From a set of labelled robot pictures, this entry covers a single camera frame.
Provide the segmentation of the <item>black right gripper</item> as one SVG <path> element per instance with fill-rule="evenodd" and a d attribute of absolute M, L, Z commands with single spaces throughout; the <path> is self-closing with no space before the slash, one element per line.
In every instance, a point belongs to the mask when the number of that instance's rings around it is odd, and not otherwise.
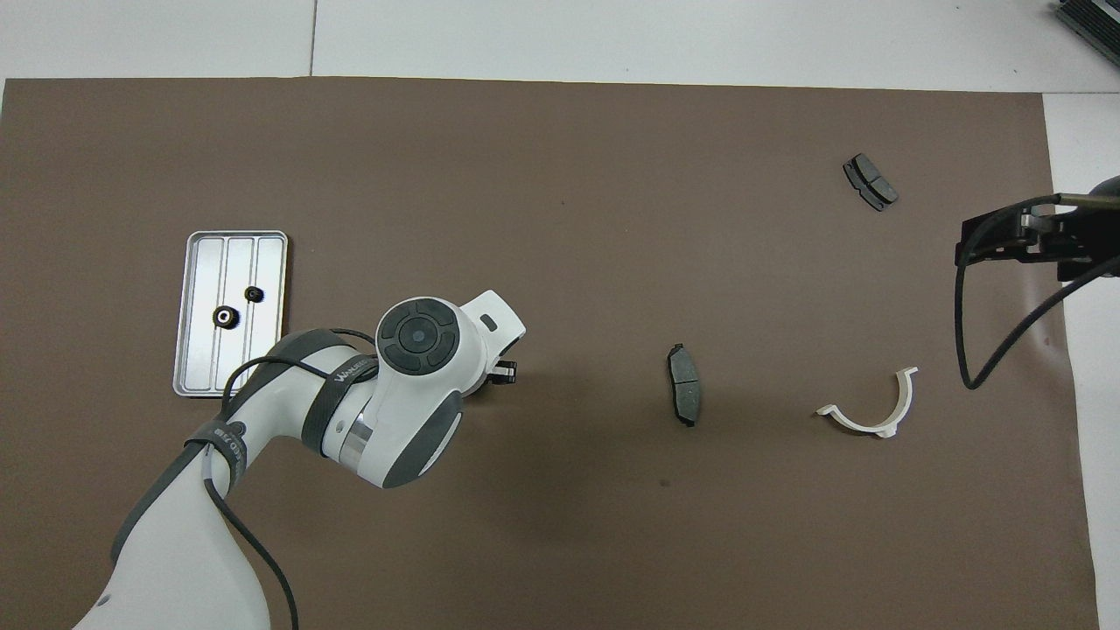
<path fill-rule="evenodd" d="M 962 243 L 976 240 L 976 248 L 956 247 L 956 265 L 968 267 L 1007 260 L 1058 263 L 1063 254 L 1060 238 L 1060 213 L 1027 209 L 1019 214 L 983 214 L 962 224 Z"/>

